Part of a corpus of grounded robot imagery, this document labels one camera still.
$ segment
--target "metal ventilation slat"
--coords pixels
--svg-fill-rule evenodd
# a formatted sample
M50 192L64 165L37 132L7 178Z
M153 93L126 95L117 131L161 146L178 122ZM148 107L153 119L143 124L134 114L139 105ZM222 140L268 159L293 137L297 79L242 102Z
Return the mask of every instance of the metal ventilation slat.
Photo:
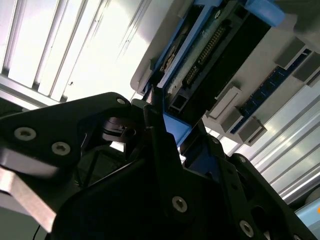
M9 70L11 79L31 88L45 49L47 38L53 22L58 0L23 0L15 17L21 18L20 26L11 32L16 42L4 66Z
M150 2L150 0L110 2L108 8L104 10L88 48L80 54L72 71L63 94L68 101L109 91L118 92L130 99L135 92L130 87L130 79L136 69L135 63L139 64L137 53L143 54L150 44L139 34L132 33L139 28L141 17L144 16Z
M60 101L72 71L77 64L78 58L83 49L90 43L103 10L108 6L110 0L87 0L83 11L78 19L78 25L70 39L68 49L64 55L63 64L56 76L51 89L51 98Z
M2 73L17 0L0 1L0 73Z
M304 161L311 153L320 147L319 143L320 128L313 129L308 135L304 136L302 141L291 148L285 155L277 159L274 164L269 166L261 174L270 183L273 184L294 168L298 163Z
M81 0L61 0L58 5L55 18L56 21L51 27L52 34L48 37L47 48L43 52L45 62L42 62L38 73L37 81L40 83L38 91L49 96L55 83L56 76L59 74L64 56L68 50L76 23L85 1Z
M320 180L320 83L305 86L265 125L246 156L288 203Z

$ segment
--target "blue clip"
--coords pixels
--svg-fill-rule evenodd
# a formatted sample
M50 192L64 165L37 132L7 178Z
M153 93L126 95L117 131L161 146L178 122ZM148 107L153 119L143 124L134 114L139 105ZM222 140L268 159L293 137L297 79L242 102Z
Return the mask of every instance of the blue clip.
M285 13L273 0L248 0L244 8L272 27L278 26L285 19Z
M192 127L166 112L163 113L163 119L166 131L174 136L176 146L179 147L191 133Z

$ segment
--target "silver screw head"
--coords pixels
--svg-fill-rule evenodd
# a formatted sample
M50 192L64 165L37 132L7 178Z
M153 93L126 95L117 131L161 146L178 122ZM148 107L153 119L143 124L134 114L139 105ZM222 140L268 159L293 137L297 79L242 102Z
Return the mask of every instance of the silver screw head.
M186 201L180 196L174 196L172 198L172 205L180 213L185 213L188 209Z
M245 235L247 235L249 238L253 238L253 236L255 235L254 230L247 221L241 220L239 225Z
M14 130L14 136L21 141L30 141L36 138L37 133L32 128L23 126Z
M301 238L298 235L294 235L294 240L301 240Z
M212 141L215 143L215 144L219 144L219 140L216 139L214 136L211 137Z
M60 155L60 156L65 156L68 155L71 151L70 146L63 142L63 141L58 141L52 144L51 150L54 154Z
M221 10L217 11L215 16L214 16L214 19L217 19L220 17L220 14L221 14Z
M243 156L239 156L239 159L240 159L240 161L242 162L242 163L246 163L246 159L243 157Z
M126 102L123 99L119 98L119 97L116 99L116 101L118 103L120 103L120 104L126 104Z

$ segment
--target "black cable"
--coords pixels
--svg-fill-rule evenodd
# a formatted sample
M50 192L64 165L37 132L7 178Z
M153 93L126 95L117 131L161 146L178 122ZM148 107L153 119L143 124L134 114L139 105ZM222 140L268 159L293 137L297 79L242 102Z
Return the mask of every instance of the black cable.
M34 233L34 235L33 235L32 240L35 240L35 239L36 239L36 236L37 236L37 233L38 233L39 229L40 229L40 225L39 225L39 226L37 227L37 229L35 230L35 233Z

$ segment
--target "louvered panel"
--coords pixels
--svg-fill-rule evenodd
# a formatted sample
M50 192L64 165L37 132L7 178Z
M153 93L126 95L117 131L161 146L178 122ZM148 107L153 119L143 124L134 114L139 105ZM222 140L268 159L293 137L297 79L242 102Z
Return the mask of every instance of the louvered panel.
M58 0L22 0L16 11L18 23L14 29L11 52L5 68L9 78L31 88L45 50Z

